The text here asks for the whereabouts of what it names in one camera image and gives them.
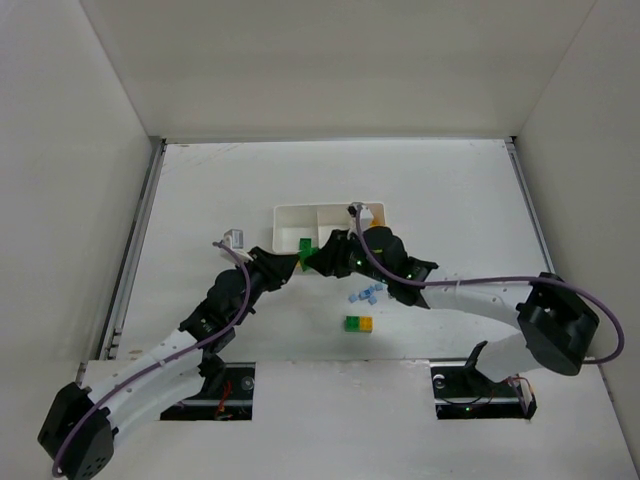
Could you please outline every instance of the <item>yellow block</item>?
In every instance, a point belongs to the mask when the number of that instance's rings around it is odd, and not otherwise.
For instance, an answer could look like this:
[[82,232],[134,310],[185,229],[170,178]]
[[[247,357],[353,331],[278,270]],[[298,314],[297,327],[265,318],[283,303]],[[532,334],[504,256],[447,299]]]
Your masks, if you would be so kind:
[[372,317],[360,317],[360,331],[361,332],[373,332],[373,318]]

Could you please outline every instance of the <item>white tray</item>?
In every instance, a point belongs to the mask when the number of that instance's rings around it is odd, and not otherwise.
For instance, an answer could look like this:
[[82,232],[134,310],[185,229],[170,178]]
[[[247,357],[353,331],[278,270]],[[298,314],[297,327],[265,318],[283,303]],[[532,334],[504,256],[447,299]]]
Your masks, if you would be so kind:
[[[384,204],[364,202],[374,217],[374,225],[386,225]],[[322,248],[335,229],[349,228],[350,203],[279,205],[273,209],[274,253],[298,253],[300,239],[310,238],[311,246]]]

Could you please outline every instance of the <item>stacked blocks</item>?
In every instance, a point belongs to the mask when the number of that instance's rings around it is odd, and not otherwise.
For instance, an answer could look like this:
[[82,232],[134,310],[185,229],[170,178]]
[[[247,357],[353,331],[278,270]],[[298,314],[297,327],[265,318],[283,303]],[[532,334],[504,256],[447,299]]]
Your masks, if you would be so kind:
[[345,332],[371,333],[373,331],[372,317],[347,317],[344,321]]
[[309,270],[309,267],[305,265],[305,259],[316,253],[319,248],[311,246],[310,238],[301,238],[299,243],[299,250],[300,251],[298,252],[298,256],[300,257],[300,267],[302,267],[303,272],[306,272],[307,270]]

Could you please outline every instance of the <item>green block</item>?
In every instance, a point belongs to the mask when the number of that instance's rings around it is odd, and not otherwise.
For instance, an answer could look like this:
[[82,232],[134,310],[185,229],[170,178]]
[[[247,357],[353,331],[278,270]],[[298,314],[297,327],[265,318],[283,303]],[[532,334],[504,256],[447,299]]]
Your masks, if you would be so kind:
[[345,332],[360,331],[360,317],[347,317],[344,321]]
[[311,239],[310,238],[301,238],[300,239],[300,250],[311,250]]
[[307,270],[309,270],[309,268],[311,267],[307,267],[304,263],[304,261],[306,260],[307,257],[313,255],[314,253],[316,253],[319,250],[318,247],[313,247],[307,250],[301,250],[298,253],[298,257],[300,258],[300,267],[302,267],[302,271],[306,272]]

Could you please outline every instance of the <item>white wall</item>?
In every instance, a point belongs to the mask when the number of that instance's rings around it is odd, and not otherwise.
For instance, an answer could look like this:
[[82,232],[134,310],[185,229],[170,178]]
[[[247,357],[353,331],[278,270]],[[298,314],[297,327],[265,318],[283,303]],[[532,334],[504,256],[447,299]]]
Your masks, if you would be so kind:
[[[621,317],[623,356],[605,367],[640,465],[640,2],[599,0],[518,137],[560,274]],[[604,321],[596,351],[614,346]]]
[[83,0],[149,134],[518,133],[594,0]]
[[0,477],[104,315],[150,145],[78,0],[0,1]]

